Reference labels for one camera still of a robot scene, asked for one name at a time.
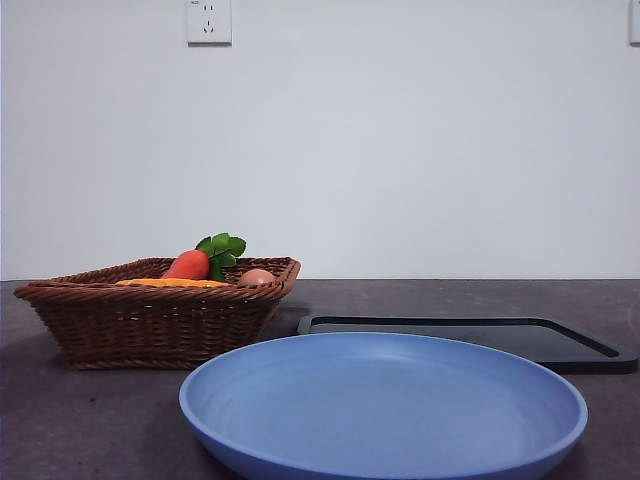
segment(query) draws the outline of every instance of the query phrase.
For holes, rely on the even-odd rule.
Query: electrical outlet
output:
[[[188,0],[189,45],[231,45],[231,0]]]

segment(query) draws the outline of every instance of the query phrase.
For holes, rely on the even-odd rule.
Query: orange carrot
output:
[[[202,280],[209,273],[209,257],[200,250],[187,250],[176,258],[162,278]]]

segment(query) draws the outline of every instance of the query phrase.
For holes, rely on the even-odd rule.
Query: white wall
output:
[[[2,275],[220,231],[302,278],[640,277],[627,0],[2,2]]]

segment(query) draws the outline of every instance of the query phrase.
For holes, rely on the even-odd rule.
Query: plate rim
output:
[[[201,433],[209,436],[210,438],[212,438],[213,440],[215,440],[216,442],[218,442],[221,445],[224,445],[227,448],[230,448],[232,450],[238,451],[244,455],[247,456],[251,456],[253,458],[256,458],[258,460],[267,462],[267,463],[271,463],[271,464],[276,464],[276,465],[281,465],[284,467],[288,467],[288,468],[292,468],[292,469],[297,469],[297,470],[302,470],[302,471],[307,471],[307,472],[313,472],[313,473],[317,473],[317,474],[324,474],[324,475],[333,475],[333,476],[337,476],[337,477],[349,477],[349,476],[353,476],[353,475],[358,475],[357,473],[349,473],[349,472],[339,472],[339,471],[332,471],[332,470],[320,470],[315,466],[311,466],[311,465],[305,465],[302,463],[296,463],[296,462],[292,462],[288,459],[283,459],[283,458],[279,458],[277,456],[273,456],[273,455],[269,455],[269,454],[265,454],[264,452],[260,452],[260,451],[256,451],[253,450],[250,447],[246,447],[245,445],[239,444],[237,442],[234,442],[232,440],[229,439],[225,439],[223,436],[216,434],[212,429],[210,429],[204,422],[200,421],[200,419],[198,418],[198,416],[192,411],[192,409],[189,406],[189,401],[187,399],[187,390],[189,389],[189,386],[195,381],[196,377],[200,374],[200,372],[206,368],[210,368],[211,364],[214,364],[216,362],[219,362],[220,359],[222,358],[226,358],[228,356],[231,355],[237,355],[237,354],[242,354],[243,351],[246,350],[250,350],[250,349],[254,349],[254,348],[269,348],[269,346],[265,346],[267,344],[274,344],[274,343],[279,343],[279,342],[292,342],[292,341],[305,341],[304,339],[307,339],[306,341],[313,341],[311,339],[313,338],[318,338],[318,337],[327,337],[327,336],[331,336],[331,335],[338,335],[341,337],[347,337],[347,336],[357,336],[357,337],[380,337],[380,336],[384,336],[384,337],[412,337],[412,338],[416,338],[416,339],[422,339],[422,340],[416,340],[416,341],[425,341],[425,342],[435,342],[435,343],[454,343],[454,344],[459,344],[459,347],[461,348],[469,348],[469,349],[481,349],[481,350],[489,350],[492,351],[494,354],[497,354],[499,356],[504,356],[506,358],[509,358],[510,361],[515,361],[515,362],[523,362],[524,364],[527,364],[529,367],[534,368],[534,369],[538,369],[543,371],[545,374],[554,377],[556,380],[559,380],[560,383],[563,385],[564,388],[568,389],[569,392],[572,394],[573,398],[575,399],[577,405],[578,405],[578,419],[575,423],[575,425],[573,426],[573,428],[571,429],[571,431],[569,433],[567,433],[564,437],[560,438],[557,442],[553,443],[552,445],[549,445],[548,447],[538,451],[536,454],[528,456],[525,460],[526,461],[510,461],[510,462],[499,462],[497,463],[495,466],[486,468],[484,470],[467,470],[467,471],[460,471],[460,472],[452,472],[450,474],[447,474],[445,476],[433,476],[433,475],[429,475],[429,478],[433,479],[433,480],[445,480],[447,478],[461,478],[461,477],[468,477],[468,476],[477,476],[477,475],[490,475],[490,474],[496,474],[499,472],[503,472],[503,471],[508,471],[511,469],[515,469],[515,468],[521,468],[523,466],[526,465],[531,465],[534,463],[537,463],[547,457],[553,456],[554,454],[557,454],[561,451],[563,451],[565,448],[569,447],[570,445],[572,445],[574,442],[576,442],[580,436],[582,435],[582,433],[584,432],[586,425],[587,425],[587,421],[588,421],[588,417],[589,417],[589,411],[588,411],[588,406],[587,403],[584,399],[584,397],[582,396],[582,394],[580,393],[580,391],[571,383],[569,382],[567,379],[565,379],[564,377],[562,377],[561,375],[557,374],[556,372],[550,370],[547,367],[544,367],[538,363],[535,363],[527,358],[524,357],[520,357],[518,355],[514,355],[512,353],[509,352],[505,352],[503,350],[498,350],[495,348],[491,348],[491,347],[486,347],[484,345],[477,345],[474,343],[469,343],[469,342],[463,342],[460,340],[452,340],[452,339],[448,339],[448,338],[440,338],[440,337],[430,337],[430,336],[425,336],[425,335],[413,335],[413,334],[409,334],[409,333],[391,333],[391,332],[331,332],[331,333],[316,333],[313,335],[304,335],[304,336],[290,336],[290,337],[281,337],[281,338],[275,338],[275,339],[271,339],[271,340],[266,340],[263,342],[257,342],[257,343],[252,343],[250,345],[246,345],[244,347],[240,347],[228,352],[225,352],[221,355],[218,355],[214,358],[211,358],[210,360],[207,360],[206,362],[204,362],[203,364],[201,364],[200,366],[198,366],[195,370],[193,370],[192,372],[189,373],[189,375],[187,375],[187,377],[184,379],[184,381],[182,382],[182,385],[180,386],[180,390],[179,390],[179,404],[180,404],[180,408],[184,414],[184,416],[187,418],[187,420],[189,421],[189,423],[191,423],[191,425],[193,427],[195,427],[196,429],[198,429]],[[368,478],[368,479],[375,479],[375,480],[385,480],[386,478],[388,478],[387,476],[376,476],[376,475],[369,475],[367,474],[366,477],[363,478]],[[394,475],[394,478],[397,478],[398,480],[415,480],[416,477],[415,475],[411,475],[411,476],[397,476]]]

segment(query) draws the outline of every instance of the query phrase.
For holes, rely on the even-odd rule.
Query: countertop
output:
[[[2,478],[238,479],[200,446],[178,406],[188,371],[72,371],[2,282]],[[638,351],[640,280],[299,280],[263,339],[305,315],[536,316]],[[547,480],[640,478],[640,372],[564,375],[589,422]]]

